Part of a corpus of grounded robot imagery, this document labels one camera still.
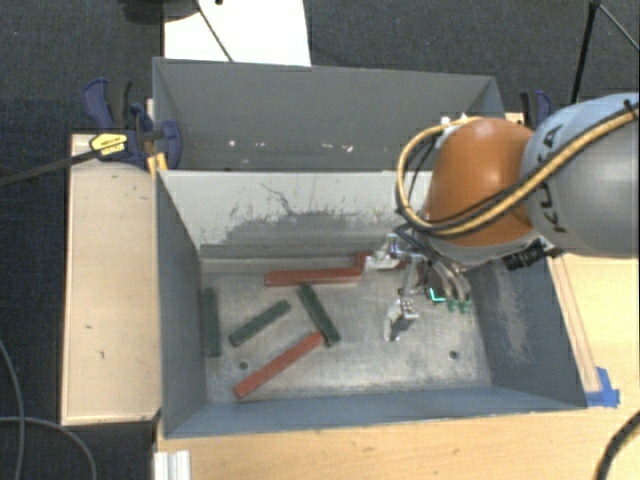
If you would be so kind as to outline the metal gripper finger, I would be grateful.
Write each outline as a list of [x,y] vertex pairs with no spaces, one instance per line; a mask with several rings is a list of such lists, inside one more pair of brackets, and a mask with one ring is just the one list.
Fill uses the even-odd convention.
[[404,251],[397,237],[386,237],[381,245],[364,258],[364,271],[391,271],[405,266]]
[[383,338],[388,342],[397,341],[402,332],[407,331],[419,318],[411,297],[397,298],[387,309],[383,325]]

